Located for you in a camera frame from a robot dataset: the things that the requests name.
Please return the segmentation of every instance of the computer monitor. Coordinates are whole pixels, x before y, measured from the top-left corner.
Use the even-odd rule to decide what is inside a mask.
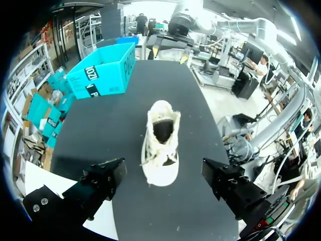
[[[241,53],[244,55],[243,61],[246,57],[251,59],[254,63],[258,64],[261,60],[261,57],[263,55],[263,51],[255,47],[254,45],[245,42],[243,45],[243,48],[241,50]]]

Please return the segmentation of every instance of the cyan cardboard box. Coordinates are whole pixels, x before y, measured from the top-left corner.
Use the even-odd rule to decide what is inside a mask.
[[[24,112],[23,118],[31,121],[36,128],[39,129],[40,121],[43,118],[47,118],[47,123],[43,131],[43,136],[50,137],[54,129],[57,127],[61,112],[54,106],[50,105],[45,99],[43,99],[37,92],[34,92],[34,96],[31,96],[31,100],[27,112]]]
[[[49,107],[44,115],[44,119],[47,119],[47,123],[45,124],[45,128],[42,131],[42,135],[45,137],[50,137],[56,127],[59,124],[59,118],[61,116],[61,112],[58,111],[54,106]]]
[[[63,70],[62,67],[60,67],[59,69],[57,69],[56,73],[54,73],[48,78],[48,83],[53,89],[58,90],[60,88],[60,82],[65,75],[66,72]]]
[[[66,117],[71,105],[75,101],[76,97],[74,93],[64,95],[58,105],[58,110],[61,112],[61,117]]]
[[[60,90],[61,92],[71,93],[72,89],[68,83],[66,72],[60,67],[56,73],[48,78],[48,83],[55,90]]]
[[[62,122],[59,122],[55,130],[52,132],[51,136],[46,141],[48,147],[55,148],[57,136],[61,130]]]
[[[67,79],[77,99],[125,93],[135,59],[135,44],[99,48],[80,61]]]
[[[67,75],[64,75],[62,77],[62,79],[59,82],[59,90],[61,92],[65,92],[65,93],[72,93],[72,89],[70,87],[70,84],[67,80]]]

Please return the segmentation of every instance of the black work surface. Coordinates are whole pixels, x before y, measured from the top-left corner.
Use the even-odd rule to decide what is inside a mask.
[[[182,114],[180,167],[167,187],[148,187],[140,165],[147,111],[160,99]],[[58,135],[51,171],[79,180],[82,169],[124,157],[128,174],[112,200],[120,241],[235,240],[238,224],[201,175],[203,157],[228,163],[213,116],[192,73],[170,61],[137,61],[127,92],[77,100]]]
[[[148,49],[152,49],[152,47],[154,46],[155,42],[157,39],[157,35],[151,35],[149,40],[146,43],[146,47]],[[162,40],[162,44],[159,47],[159,51],[160,50],[167,50],[167,49],[185,49],[187,46],[186,43],[180,42],[180,41],[172,41],[172,40],[168,40],[168,39],[163,39]]]

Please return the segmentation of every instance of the cardboard box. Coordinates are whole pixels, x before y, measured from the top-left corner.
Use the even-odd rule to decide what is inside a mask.
[[[30,126],[31,126],[31,122],[28,121],[28,120],[25,120],[24,121],[24,126],[23,126],[23,136],[26,137],[26,136],[29,136],[30,135]]]
[[[69,93],[69,94],[66,94],[62,97],[57,108],[61,112],[61,116],[63,118],[66,117],[66,115],[67,115],[68,111],[70,110],[75,99],[76,99],[76,97],[75,97],[74,93]]]
[[[29,54],[33,50],[33,47],[29,45],[26,47],[18,56],[19,61],[21,61],[27,54]]]
[[[27,96],[22,117],[31,121],[37,129],[40,127],[41,119],[47,118],[47,123],[41,133],[46,137],[50,137],[58,125],[61,112],[40,96],[36,89],[32,89],[31,92],[33,96],[30,94]]]
[[[42,135],[45,137],[50,137],[54,132],[55,128],[59,124],[59,119],[61,116],[61,112],[57,110],[54,106],[49,107],[44,115],[44,119],[47,119],[47,123],[45,124],[45,128],[42,131]]]
[[[51,136],[47,140],[46,144],[48,147],[55,148],[57,137],[58,137],[58,134],[60,133],[61,127],[62,127],[62,122],[60,122],[57,125],[56,129],[52,132]]]
[[[27,119],[28,118],[28,113],[29,113],[29,108],[31,105],[31,101],[32,101],[33,96],[28,94],[27,98],[26,98],[26,102],[24,105],[24,108],[22,109],[22,119]]]
[[[135,44],[99,48],[67,74],[77,99],[125,93],[136,63]]]
[[[48,78],[48,83],[53,89],[60,90],[61,82],[66,72],[60,67],[54,74]]]
[[[44,164],[43,169],[50,172],[50,166],[51,166],[51,159],[54,149],[47,147],[46,152],[43,155],[42,162]]]

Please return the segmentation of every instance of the ceiling light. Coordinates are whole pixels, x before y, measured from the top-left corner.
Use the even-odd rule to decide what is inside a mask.
[[[299,27],[298,27],[298,25],[297,25],[297,23],[296,23],[296,21],[295,21],[295,18],[291,16],[291,20],[292,20],[293,27],[294,27],[295,33],[296,33],[296,35],[297,35],[297,38],[298,38],[300,41],[302,41],[302,40],[301,40],[300,30],[299,30]]]
[[[294,38],[292,38],[289,34],[286,34],[285,32],[281,31],[280,29],[277,30],[277,34],[284,38],[285,40],[289,41],[290,43],[296,45],[296,41]]]

